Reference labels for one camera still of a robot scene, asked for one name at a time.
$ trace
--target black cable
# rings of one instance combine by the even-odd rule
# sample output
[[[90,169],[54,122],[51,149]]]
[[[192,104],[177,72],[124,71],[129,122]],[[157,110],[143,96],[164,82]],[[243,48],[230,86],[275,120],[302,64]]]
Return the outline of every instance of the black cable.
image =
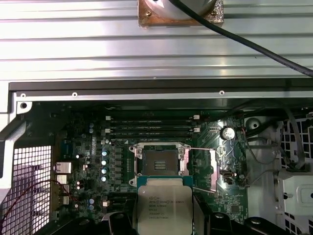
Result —
[[[296,168],[301,169],[305,164],[306,155],[304,153],[303,143],[301,140],[301,135],[300,135],[297,121],[296,121],[292,111],[283,102],[281,102],[280,100],[277,100],[277,99],[273,99],[273,100],[271,100],[271,102],[275,103],[277,106],[281,107],[286,112],[288,119],[289,119],[289,121],[293,127],[294,137],[295,137],[295,140],[297,143],[297,153],[298,153],[298,164],[297,164]]]
[[[263,131],[265,131],[266,129],[268,129],[270,126],[275,125],[278,121],[283,121],[285,119],[286,119],[285,117],[273,118],[267,122],[262,123],[258,128],[255,128],[251,131],[247,131],[246,136],[247,136],[247,138],[256,136],[256,135],[262,133]]]
[[[235,114],[236,112],[246,108],[247,106],[249,106],[250,104],[253,104],[253,103],[257,103],[260,99],[251,99],[249,101],[246,101],[230,110],[228,110],[227,112],[217,116],[217,117],[212,117],[212,118],[208,118],[208,119],[205,119],[204,121],[210,121],[210,122],[214,122],[214,121],[218,121],[218,120],[221,120],[221,119],[224,119],[226,117],[230,117],[232,116],[233,114]]]
[[[213,30],[216,33],[219,33],[227,38],[230,38],[242,45],[245,45],[251,49],[256,50],[257,52],[275,60],[276,62],[291,68],[297,72],[300,72],[306,76],[309,77],[313,77],[313,70],[304,67],[302,65],[299,65],[291,60],[288,60],[260,45],[257,45],[256,43],[253,43],[243,37],[240,37],[236,34],[233,34],[231,32],[228,32],[212,23],[210,23],[209,21],[207,21],[205,18],[203,18],[202,16],[198,15],[196,12],[192,11],[189,7],[187,7],[184,3],[182,3],[180,0],[169,0],[170,3],[172,3],[175,7],[177,7],[178,9],[180,9],[181,11],[183,11],[185,14],[187,14],[188,16],[190,16],[191,18],[193,18],[194,20],[196,20],[197,22],[199,22],[200,24],[202,24],[203,26]]]
[[[299,110],[299,109],[293,109],[292,110],[293,115],[297,117],[305,117],[309,111],[306,110]],[[282,112],[281,109],[264,109],[264,110],[254,110],[254,111],[246,111],[239,115],[242,115],[244,118],[250,118],[250,117],[257,117],[257,116],[266,116],[266,117],[285,117],[286,119],[288,116]]]
[[[273,162],[276,160],[276,155],[275,155],[269,162],[264,163],[264,162],[259,161],[259,160],[257,159],[257,157],[255,156],[254,152],[252,151],[252,148],[251,148],[251,146],[250,146],[250,144],[249,144],[249,140],[248,140],[248,138],[246,137],[245,130],[243,130],[243,136],[244,136],[244,139],[245,139],[245,142],[246,142],[246,147],[247,147],[247,149],[249,150],[251,156],[253,157],[253,159],[254,159],[257,163],[262,164],[262,165],[269,165],[269,164],[273,163]]]
[[[263,147],[265,147],[265,146],[269,146],[269,147],[272,147],[272,148],[274,148],[274,147],[277,148],[277,151],[276,151],[276,154],[275,154],[275,156],[274,156],[274,158],[273,158],[273,161],[276,160],[277,154],[278,154],[278,152],[280,152],[282,158],[284,159],[284,161],[285,161],[285,163],[286,163],[286,165],[287,165],[288,167],[294,169],[293,166],[291,165],[290,159],[288,158],[286,152],[285,152],[284,149],[281,147],[281,142],[282,142],[282,140],[283,140],[283,135],[284,135],[284,126],[282,126],[282,129],[281,129],[279,142],[275,142],[275,141],[272,141],[272,140],[271,140],[272,144],[269,144],[269,145],[259,145],[259,146],[260,146],[261,148],[263,148]],[[268,140],[269,140],[269,139],[266,139],[266,138],[263,138],[263,137],[252,137],[252,138],[247,139],[247,145],[249,145],[250,142],[254,142],[254,141],[264,141],[264,142],[267,143]]]

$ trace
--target cpu socket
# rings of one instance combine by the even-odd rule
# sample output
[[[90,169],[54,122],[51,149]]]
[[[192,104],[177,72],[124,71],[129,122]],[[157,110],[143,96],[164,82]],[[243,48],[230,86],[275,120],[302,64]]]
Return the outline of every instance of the cpu socket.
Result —
[[[137,186],[137,176],[175,176],[189,175],[189,145],[180,142],[143,142],[129,147],[134,153],[134,178],[129,181]]]

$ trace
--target copper heatsink base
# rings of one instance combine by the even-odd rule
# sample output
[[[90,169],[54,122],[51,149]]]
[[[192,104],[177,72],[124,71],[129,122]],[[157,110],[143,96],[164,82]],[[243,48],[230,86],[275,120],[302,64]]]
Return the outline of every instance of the copper heatsink base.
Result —
[[[213,24],[221,26],[224,23],[224,5],[223,0],[217,0],[213,10],[209,11],[203,17]],[[199,25],[194,19],[177,21],[163,18],[154,13],[146,4],[145,0],[138,1],[139,25],[148,26],[193,26]]]

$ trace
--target chip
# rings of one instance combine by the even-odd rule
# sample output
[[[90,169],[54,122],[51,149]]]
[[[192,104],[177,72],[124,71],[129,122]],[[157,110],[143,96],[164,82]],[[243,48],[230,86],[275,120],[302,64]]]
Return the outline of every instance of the chip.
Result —
[[[143,151],[143,175],[178,175],[177,150]]]
[[[239,206],[231,206],[231,212],[232,213],[239,213],[240,212],[240,208]]]
[[[122,152],[122,149],[121,148],[116,148],[115,149],[115,153],[121,153]]]
[[[115,159],[122,159],[122,154],[116,154]]]

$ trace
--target circuit board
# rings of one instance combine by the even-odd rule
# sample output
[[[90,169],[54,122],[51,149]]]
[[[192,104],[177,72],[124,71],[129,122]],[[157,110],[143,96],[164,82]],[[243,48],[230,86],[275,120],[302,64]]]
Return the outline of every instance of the circuit board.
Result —
[[[77,217],[88,216],[96,221],[110,211],[122,210],[127,194],[136,192],[132,185],[134,176],[146,174],[144,160],[135,165],[130,148],[142,142],[181,142],[191,147],[184,174],[193,176],[194,190],[199,189],[213,211],[225,212],[242,223],[248,217],[245,141],[240,131],[236,131],[235,139],[224,141],[220,131],[225,126],[241,130],[243,120],[229,117],[205,121],[220,113],[203,110],[72,113],[66,125],[67,137],[61,143],[61,161],[72,162],[68,183],[80,202],[72,202],[68,210]],[[166,151],[170,158],[174,149],[151,144],[144,151]],[[162,161],[156,164],[163,166]]]

